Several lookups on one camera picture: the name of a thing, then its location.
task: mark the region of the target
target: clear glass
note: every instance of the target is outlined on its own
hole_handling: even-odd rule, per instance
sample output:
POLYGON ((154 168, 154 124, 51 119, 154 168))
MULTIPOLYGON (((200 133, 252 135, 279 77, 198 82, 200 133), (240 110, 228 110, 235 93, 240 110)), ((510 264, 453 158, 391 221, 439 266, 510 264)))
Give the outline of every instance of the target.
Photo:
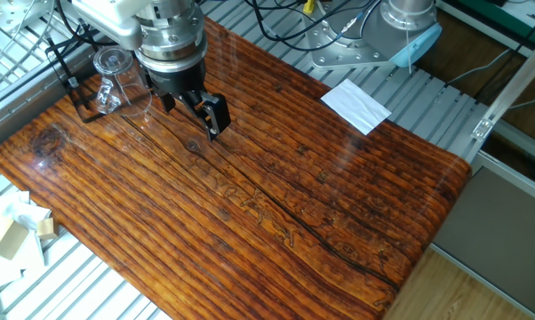
POLYGON ((106 47, 96 53, 93 63, 102 77, 96 99, 99 112, 116 112, 121 116, 147 112, 152 102, 151 92, 143 84, 140 67, 130 52, 106 47))

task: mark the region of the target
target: paper sheet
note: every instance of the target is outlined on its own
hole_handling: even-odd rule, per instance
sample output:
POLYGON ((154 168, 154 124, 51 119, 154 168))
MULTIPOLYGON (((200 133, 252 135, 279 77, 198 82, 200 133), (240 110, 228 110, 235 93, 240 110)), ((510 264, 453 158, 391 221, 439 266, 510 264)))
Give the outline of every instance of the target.
POLYGON ((21 278, 21 270, 40 270, 44 267, 43 250, 36 236, 36 223, 47 219, 51 211, 30 203, 28 191, 0 196, 0 215, 11 218, 30 230, 12 260, 0 257, 0 286, 21 278))
POLYGON ((370 133, 391 114, 348 79, 327 92, 321 100, 364 135, 370 133))

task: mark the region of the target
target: wooden table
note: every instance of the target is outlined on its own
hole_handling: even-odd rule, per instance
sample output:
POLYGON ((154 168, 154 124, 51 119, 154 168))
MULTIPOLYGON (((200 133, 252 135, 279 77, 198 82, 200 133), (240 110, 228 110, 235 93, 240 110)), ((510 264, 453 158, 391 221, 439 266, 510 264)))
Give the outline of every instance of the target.
POLYGON ((59 101, 0 173, 174 319, 380 319, 470 168, 388 121, 363 136, 329 90, 208 21, 213 143, 183 108, 82 124, 59 101))

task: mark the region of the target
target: wood grain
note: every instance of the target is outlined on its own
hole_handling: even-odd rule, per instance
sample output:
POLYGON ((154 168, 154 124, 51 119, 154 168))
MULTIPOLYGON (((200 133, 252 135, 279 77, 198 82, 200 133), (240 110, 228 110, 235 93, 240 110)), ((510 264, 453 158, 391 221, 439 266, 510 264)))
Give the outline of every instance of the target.
MULTIPOLYGON (((470 168, 207 21, 213 143, 183 108, 82 124, 64 99, 0 147, 0 172, 173 318, 380 319, 470 168)), ((92 79, 88 85, 98 85, 92 79)))
POLYGON ((428 249, 385 320, 530 320, 441 255, 428 249))

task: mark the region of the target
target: cable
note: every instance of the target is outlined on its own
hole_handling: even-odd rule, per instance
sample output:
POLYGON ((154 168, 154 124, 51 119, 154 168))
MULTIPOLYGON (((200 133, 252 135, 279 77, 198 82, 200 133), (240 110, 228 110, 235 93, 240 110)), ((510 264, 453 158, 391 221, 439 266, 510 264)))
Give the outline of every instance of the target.
POLYGON ((360 36, 363 35, 364 26, 366 25, 366 21, 368 20, 368 17, 371 16, 371 13, 374 11, 374 8, 376 8, 376 6, 377 6, 380 2, 381 2, 381 0, 376 0, 376 1, 372 4, 372 7, 368 10, 368 13, 366 13, 366 15, 364 16, 363 23, 360 25, 360 36))
POLYGON ((51 10, 50 10, 50 13, 51 13, 51 16, 50 18, 48 19, 48 22, 46 22, 46 27, 44 27, 44 30, 43 30, 43 33, 38 37, 38 39, 36 39, 36 42, 30 47, 30 49, 27 51, 27 53, 25 55, 22 56, 22 58, 20 58, 17 63, 15 63, 6 73, 4 73, 4 76, 8 76, 10 75, 14 69, 16 69, 22 61, 24 61, 26 58, 28 58, 28 56, 36 49, 36 47, 43 41, 43 38, 44 38, 44 35, 46 35, 46 32, 48 31, 48 28, 51 26, 52 24, 52 18, 54 17, 54 3, 52 3, 52 6, 51 6, 51 10))
POLYGON ((15 40, 17 36, 20 34, 20 30, 22 29, 22 24, 25 22, 25 19, 27 18, 30 11, 33 9, 33 6, 35 6, 36 0, 33 0, 33 2, 30 4, 30 6, 27 8, 27 13, 22 17, 22 20, 20 21, 19 27, 17 28, 17 31, 15 32, 14 36, 12 36, 11 40, 7 43, 6 46, 3 47, 3 49, 0 51, 0 59, 4 55, 4 52, 9 48, 9 46, 12 44, 12 42, 15 40))
POLYGON ((292 4, 281 5, 281 4, 279 4, 277 1, 275 1, 275 5, 277 5, 277 7, 258 7, 258 9, 260 9, 260 10, 290 9, 290 8, 293 7, 295 4, 300 4, 300 2, 299 2, 299 1, 295 1, 295 2, 293 2, 292 4))
POLYGON ((499 68, 499 70, 489 79, 489 81, 487 81, 483 87, 481 87, 481 89, 479 90, 479 92, 473 97, 475 100, 479 100, 479 97, 481 96, 481 94, 486 90, 486 88, 489 86, 490 83, 492 83, 496 78, 497 76, 500 75, 500 73, 507 67, 508 63, 510 63, 510 61, 514 58, 514 56, 520 51, 520 49, 525 46, 525 42, 527 42, 530 37, 532 36, 532 34, 535 32, 535 25, 534 27, 531 29, 531 31, 524 37, 523 40, 521 40, 521 42, 518 44, 518 46, 516 46, 516 49, 514 50, 514 54, 511 54, 507 61, 505 63, 503 63, 503 65, 499 68))
POLYGON ((306 14, 305 14, 303 11, 301 11, 301 10, 297 10, 297 9, 295 9, 295 8, 291 8, 291 7, 288 7, 288 6, 283 6, 283 5, 279 4, 279 3, 277 2, 277 0, 274 0, 274 2, 275 2, 275 5, 277 5, 277 6, 279 7, 279 8, 274 9, 274 10, 279 10, 279 9, 287 9, 287 10, 291 10, 291 11, 294 11, 294 12, 297 12, 297 13, 302 14, 305 18, 311 20, 311 22, 315 22, 315 21, 313 20, 313 18, 309 17, 308 15, 306 15, 306 14))
POLYGON ((462 74, 461 76, 458 76, 456 77, 455 79, 451 80, 450 82, 448 82, 447 84, 448 85, 451 85, 459 80, 461 80, 462 78, 464 78, 465 76, 469 76, 471 74, 474 74, 475 72, 477 71, 481 71, 481 70, 485 70, 487 68, 490 68, 492 67, 495 63, 497 63, 502 57, 504 57, 505 55, 507 55, 507 53, 509 53, 511 50, 510 49, 506 49, 503 53, 501 53, 497 58, 495 58, 493 61, 491 61, 489 64, 485 65, 485 66, 482 66, 482 67, 479 67, 479 68, 474 68, 474 69, 471 69, 469 70, 468 72, 462 74))
POLYGON ((516 106, 510 107, 509 110, 515 109, 515 108, 522 108, 522 107, 530 106, 530 105, 532 105, 534 103, 535 103, 535 100, 524 102, 524 103, 521 103, 521 104, 517 104, 516 106))
POLYGON ((314 28, 317 24, 321 23, 323 20, 325 20, 325 19, 329 18, 330 16, 332 16, 340 8, 345 6, 350 0, 343 1, 336 8, 331 10, 329 13, 325 14, 321 19, 316 20, 315 22, 313 22, 313 24, 311 24, 310 26, 304 28, 303 30, 298 31, 298 32, 296 32, 295 34, 293 34, 291 36, 284 36, 284 37, 280 37, 280 36, 272 37, 272 36, 268 35, 265 32, 264 24, 262 23, 263 17, 261 16, 260 9, 258 9, 258 2, 256 0, 252 0, 252 4, 250 4, 249 0, 244 0, 244 1, 253 8, 254 13, 256 15, 256 19, 258 20, 258 24, 260 25, 260 30, 262 31, 263 36, 266 37, 268 40, 271 40, 271 41, 280 41, 280 42, 282 42, 282 41, 291 40, 291 39, 293 39, 295 37, 298 37, 298 36, 301 36, 301 35, 307 33, 310 29, 314 28))
POLYGON ((66 18, 66 14, 64 14, 64 11, 62 10, 62 4, 60 3, 60 0, 54 0, 54 1, 56 3, 56 8, 58 9, 58 12, 60 13, 60 18, 62 19, 62 23, 64 23, 64 26, 66 26, 68 31, 70 31, 72 36, 74 36, 76 39, 80 40, 83 43, 87 43, 87 44, 91 44, 91 45, 99 45, 99 46, 117 45, 117 43, 114 42, 114 41, 110 41, 108 43, 100 43, 100 42, 97 42, 97 41, 86 39, 86 38, 78 35, 78 33, 75 32, 74 29, 72 29, 72 27, 70 26, 70 23, 68 22, 68 19, 66 18))

